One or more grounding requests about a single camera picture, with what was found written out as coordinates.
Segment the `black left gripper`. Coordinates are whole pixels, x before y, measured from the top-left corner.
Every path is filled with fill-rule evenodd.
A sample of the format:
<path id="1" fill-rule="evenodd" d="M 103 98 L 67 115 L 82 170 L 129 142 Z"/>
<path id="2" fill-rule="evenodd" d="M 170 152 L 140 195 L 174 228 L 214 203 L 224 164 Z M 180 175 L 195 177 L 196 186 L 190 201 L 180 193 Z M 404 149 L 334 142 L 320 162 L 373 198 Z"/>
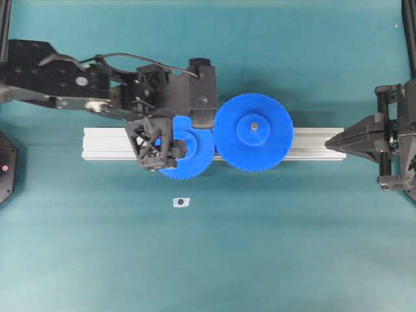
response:
<path id="1" fill-rule="evenodd" d="M 212 129 L 217 110 L 215 67 L 208 58 L 192 58 L 176 75 L 157 65 L 135 71 L 110 69 L 112 107 L 123 119 L 175 115 L 191 116 L 195 129 Z"/>

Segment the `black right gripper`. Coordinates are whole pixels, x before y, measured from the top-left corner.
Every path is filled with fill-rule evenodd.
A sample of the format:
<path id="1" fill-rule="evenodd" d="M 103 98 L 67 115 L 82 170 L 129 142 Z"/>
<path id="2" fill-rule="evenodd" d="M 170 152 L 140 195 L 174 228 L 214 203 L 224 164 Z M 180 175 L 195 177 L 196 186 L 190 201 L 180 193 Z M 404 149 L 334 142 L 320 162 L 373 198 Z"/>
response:
<path id="1" fill-rule="evenodd" d="M 383 190 L 415 190 L 415 83 L 379 86 L 378 113 L 331 137 L 329 150 L 379 164 L 377 182 Z M 342 143 L 361 135 L 383 133 L 383 140 Z"/>

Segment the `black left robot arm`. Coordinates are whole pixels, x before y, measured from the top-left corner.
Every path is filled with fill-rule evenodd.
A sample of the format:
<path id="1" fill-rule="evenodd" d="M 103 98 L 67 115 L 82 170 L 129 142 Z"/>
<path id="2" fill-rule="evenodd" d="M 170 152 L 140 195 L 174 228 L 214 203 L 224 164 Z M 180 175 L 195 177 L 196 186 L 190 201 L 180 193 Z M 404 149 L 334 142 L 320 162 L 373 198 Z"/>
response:
<path id="1" fill-rule="evenodd" d="M 191 59 L 186 69 L 151 61 L 124 71 L 111 66 L 106 55 L 83 66 L 48 42 L 9 40 L 7 49 L 1 63 L 2 102 L 88 111 L 127 122 L 182 115 L 197 129 L 213 126 L 218 92 L 215 67 L 206 58 Z"/>

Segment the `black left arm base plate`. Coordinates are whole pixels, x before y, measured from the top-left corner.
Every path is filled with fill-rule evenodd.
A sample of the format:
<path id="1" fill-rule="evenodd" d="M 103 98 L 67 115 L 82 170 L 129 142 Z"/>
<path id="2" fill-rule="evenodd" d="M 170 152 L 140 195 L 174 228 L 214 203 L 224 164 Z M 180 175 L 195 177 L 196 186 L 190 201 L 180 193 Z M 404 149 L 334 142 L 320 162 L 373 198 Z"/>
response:
<path id="1" fill-rule="evenodd" d="M 18 164 L 18 149 L 1 133 L 1 160 L 0 160 L 0 200 L 4 204 L 14 193 L 16 167 Z"/>

